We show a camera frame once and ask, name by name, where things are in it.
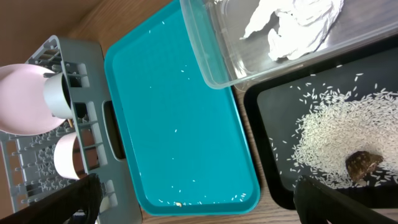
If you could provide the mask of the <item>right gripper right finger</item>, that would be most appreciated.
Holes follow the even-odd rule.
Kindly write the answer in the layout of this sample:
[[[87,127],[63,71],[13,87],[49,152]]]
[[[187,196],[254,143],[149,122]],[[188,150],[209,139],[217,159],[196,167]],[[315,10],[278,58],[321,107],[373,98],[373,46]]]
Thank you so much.
[[[294,204],[302,224],[397,224],[307,175],[298,178]]]

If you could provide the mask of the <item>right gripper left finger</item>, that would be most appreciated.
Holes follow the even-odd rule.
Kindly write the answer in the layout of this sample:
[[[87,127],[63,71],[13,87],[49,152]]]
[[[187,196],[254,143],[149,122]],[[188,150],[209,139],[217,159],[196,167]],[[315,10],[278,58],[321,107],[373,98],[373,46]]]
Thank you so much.
[[[100,213],[102,199],[100,179],[98,175],[90,174],[1,219],[1,224],[94,223]]]

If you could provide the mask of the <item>small white pink plate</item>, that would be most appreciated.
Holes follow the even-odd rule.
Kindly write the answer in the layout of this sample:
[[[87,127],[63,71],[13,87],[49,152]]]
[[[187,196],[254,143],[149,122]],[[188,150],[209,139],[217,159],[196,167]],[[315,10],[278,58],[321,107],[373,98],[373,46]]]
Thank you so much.
[[[66,134],[59,139],[53,159],[57,173],[63,178],[79,180],[86,175],[76,133]]]

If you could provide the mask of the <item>white rice pile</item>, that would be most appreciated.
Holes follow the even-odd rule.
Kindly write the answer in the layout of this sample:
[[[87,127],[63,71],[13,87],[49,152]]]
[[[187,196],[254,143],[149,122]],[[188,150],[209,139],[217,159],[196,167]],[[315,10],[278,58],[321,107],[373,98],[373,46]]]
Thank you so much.
[[[380,187],[397,183],[397,91],[380,90],[349,101],[351,92],[321,93],[320,102],[299,119],[301,138],[293,161],[322,172],[321,183],[334,189]],[[357,151],[380,155],[376,170],[353,182],[346,159]]]

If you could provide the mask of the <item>grey bowl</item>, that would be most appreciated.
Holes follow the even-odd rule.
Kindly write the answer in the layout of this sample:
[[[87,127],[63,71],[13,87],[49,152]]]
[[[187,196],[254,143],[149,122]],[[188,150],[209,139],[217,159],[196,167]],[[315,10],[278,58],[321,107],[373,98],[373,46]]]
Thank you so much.
[[[62,119],[72,119],[71,99],[66,78],[57,73],[44,83],[44,100],[51,113]]]

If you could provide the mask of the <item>large white plate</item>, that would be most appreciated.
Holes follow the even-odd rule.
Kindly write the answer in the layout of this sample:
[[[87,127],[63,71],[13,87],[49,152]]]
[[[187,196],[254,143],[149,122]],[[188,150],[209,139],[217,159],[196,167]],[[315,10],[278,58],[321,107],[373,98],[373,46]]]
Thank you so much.
[[[31,64],[1,67],[1,131],[34,136],[65,122],[52,115],[44,99],[46,73],[53,71]]]

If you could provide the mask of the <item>white red wrapper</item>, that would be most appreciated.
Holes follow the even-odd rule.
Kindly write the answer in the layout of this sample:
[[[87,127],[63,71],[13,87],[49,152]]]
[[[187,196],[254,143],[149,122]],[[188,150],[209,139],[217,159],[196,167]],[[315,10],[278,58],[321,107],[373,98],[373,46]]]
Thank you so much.
[[[268,56],[295,60],[316,51],[342,11],[344,0],[260,0],[245,28],[243,39],[279,18],[279,28],[267,35]]]

